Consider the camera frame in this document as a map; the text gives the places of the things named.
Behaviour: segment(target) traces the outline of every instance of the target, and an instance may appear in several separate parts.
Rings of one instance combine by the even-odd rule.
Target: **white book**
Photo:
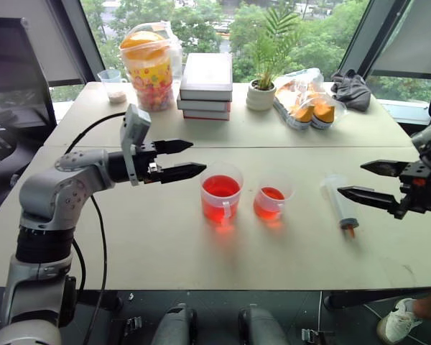
[[[231,101],[231,54],[192,52],[188,55],[180,98],[199,101]]]
[[[180,110],[230,111],[230,105],[227,101],[189,101],[177,96],[177,109]]]
[[[208,120],[225,120],[230,119],[230,113],[227,111],[204,111],[204,110],[184,110],[184,119],[208,119]]]

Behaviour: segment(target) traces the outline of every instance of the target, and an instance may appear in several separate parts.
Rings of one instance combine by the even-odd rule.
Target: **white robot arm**
[[[375,160],[361,166],[377,175],[399,178],[400,190],[405,194],[399,203],[392,195],[364,187],[344,187],[338,191],[357,203],[387,210],[397,219],[408,211],[431,211],[431,125],[414,135],[412,142],[420,154],[416,162]]]
[[[121,126],[122,152],[70,152],[24,182],[18,245],[1,307],[0,345],[60,344],[58,327],[71,321],[76,300],[75,278],[68,276],[70,248],[90,196],[119,182],[168,183],[205,169],[198,163],[162,169],[154,161],[157,155],[181,152],[192,144],[179,139],[147,143],[149,125],[148,113],[131,104]]]

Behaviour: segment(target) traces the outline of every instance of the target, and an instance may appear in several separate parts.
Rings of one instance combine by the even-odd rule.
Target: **person's foot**
[[[422,320],[417,318],[412,311],[408,311],[406,306],[406,302],[412,305],[413,301],[412,298],[400,300],[391,313],[379,321],[376,332],[385,344],[399,343],[412,328],[421,324]]]

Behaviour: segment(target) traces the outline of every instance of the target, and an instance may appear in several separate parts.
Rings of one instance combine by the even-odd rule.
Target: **glass cup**
[[[108,99],[111,103],[123,103],[126,100],[124,87],[120,83],[127,83],[128,80],[121,77],[119,70],[103,70],[98,73],[99,79],[106,89]]]
[[[261,179],[259,191],[254,199],[254,212],[264,220],[275,220],[281,216],[284,204],[293,196],[290,179],[275,173]]]
[[[212,164],[200,176],[201,203],[204,215],[218,223],[223,223],[236,214],[243,175],[228,163]]]

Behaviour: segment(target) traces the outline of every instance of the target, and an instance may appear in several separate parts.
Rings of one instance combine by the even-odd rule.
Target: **table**
[[[64,116],[66,115],[67,111],[72,106],[73,101],[66,101],[66,102],[53,102],[52,107],[55,111],[55,118],[56,123],[59,124],[59,122],[64,119]]]
[[[64,147],[42,147],[0,208],[0,286],[16,249],[18,190]],[[398,221],[386,211],[358,206],[360,227],[347,239],[335,225],[320,182],[343,173],[351,184],[393,193],[399,182],[359,168],[379,158],[416,160],[413,147],[191,148],[159,162],[239,167],[244,187],[232,227],[213,227],[200,208],[199,180],[131,187],[97,194],[108,244],[108,289],[125,290],[345,290],[431,286],[431,212]],[[269,167],[287,171],[296,195],[281,223],[267,226],[252,210],[257,183]],[[75,238],[87,264],[86,288],[101,284],[101,235],[93,205],[83,209]],[[80,276],[77,259],[72,275]]]
[[[332,83],[325,86],[330,90]],[[68,146],[94,121],[125,111],[128,103],[137,103],[129,83],[123,84],[128,102],[111,105],[101,83],[88,83],[50,135],[45,145]],[[247,83],[234,83],[230,121],[183,119],[175,103],[167,111],[151,114],[149,138],[182,138],[195,147],[410,147],[409,137],[381,104],[372,96],[366,113],[348,111],[330,131],[309,128],[298,132],[282,123],[274,109],[251,111],[246,108]],[[81,147],[119,147],[121,118],[96,127]]]

